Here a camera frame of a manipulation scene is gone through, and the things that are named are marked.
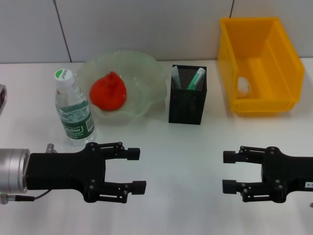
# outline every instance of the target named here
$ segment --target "yellow plastic bin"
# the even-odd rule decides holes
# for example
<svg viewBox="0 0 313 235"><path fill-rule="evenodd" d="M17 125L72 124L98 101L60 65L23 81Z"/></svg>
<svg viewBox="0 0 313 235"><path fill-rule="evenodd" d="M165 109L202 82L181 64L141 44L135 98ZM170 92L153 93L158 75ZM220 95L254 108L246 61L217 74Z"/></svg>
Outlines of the yellow plastic bin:
<svg viewBox="0 0 313 235"><path fill-rule="evenodd" d="M280 20L221 19L219 66L231 111L284 112L299 101L304 67ZM238 79L249 92L238 92Z"/></svg>

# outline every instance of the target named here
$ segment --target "plastic bottle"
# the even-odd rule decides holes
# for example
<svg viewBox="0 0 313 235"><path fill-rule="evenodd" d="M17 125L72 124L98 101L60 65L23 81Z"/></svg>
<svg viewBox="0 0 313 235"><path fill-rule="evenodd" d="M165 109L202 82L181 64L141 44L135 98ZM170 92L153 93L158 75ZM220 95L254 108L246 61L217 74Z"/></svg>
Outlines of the plastic bottle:
<svg viewBox="0 0 313 235"><path fill-rule="evenodd" d="M96 137L88 100L76 85L69 69L54 73L57 92L55 107L64 130L73 145L83 145Z"/></svg>

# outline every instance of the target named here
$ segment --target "pen holder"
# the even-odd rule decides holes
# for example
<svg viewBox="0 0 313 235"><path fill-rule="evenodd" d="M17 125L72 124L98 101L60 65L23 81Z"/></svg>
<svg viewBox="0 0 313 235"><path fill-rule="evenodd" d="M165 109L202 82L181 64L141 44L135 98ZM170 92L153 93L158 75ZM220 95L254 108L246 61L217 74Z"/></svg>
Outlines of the pen holder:
<svg viewBox="0 0 313 235"><path fill-rule="evenodd" d="M201 118L206 97L206 67L202 66L177 66L181 89L175 88L171 79L171 96L169 123L201 124ZM200 83L195 90L186 90L199 68L205 70Z"/></svg>

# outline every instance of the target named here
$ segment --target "red fruit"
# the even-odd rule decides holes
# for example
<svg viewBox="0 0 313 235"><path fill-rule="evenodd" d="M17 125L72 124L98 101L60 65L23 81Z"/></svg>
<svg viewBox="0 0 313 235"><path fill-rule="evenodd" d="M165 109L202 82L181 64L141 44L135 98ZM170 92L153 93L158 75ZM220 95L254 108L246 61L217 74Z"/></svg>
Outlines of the red fruit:
<svg viewBox="0 0 313 235"><path fill-rule="evenodd" d="M92 103L100 109L112 111L125 103L126 87L115 72L110 72L93 84L89 96Z"/></svg>

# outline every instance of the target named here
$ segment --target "white bottle cap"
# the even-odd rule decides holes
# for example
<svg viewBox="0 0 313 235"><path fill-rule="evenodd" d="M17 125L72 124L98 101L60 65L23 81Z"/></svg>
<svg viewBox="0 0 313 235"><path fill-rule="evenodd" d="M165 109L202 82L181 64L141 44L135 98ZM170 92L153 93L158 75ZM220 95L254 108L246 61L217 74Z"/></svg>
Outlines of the white bottle cap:
<svg viewBox="0 0 313 235"><path fill-rule="evenodd" d="M71 70L61 69L54 73L55 84L57 89L63 91L69 88L75 82L74 76Z"/></svg>

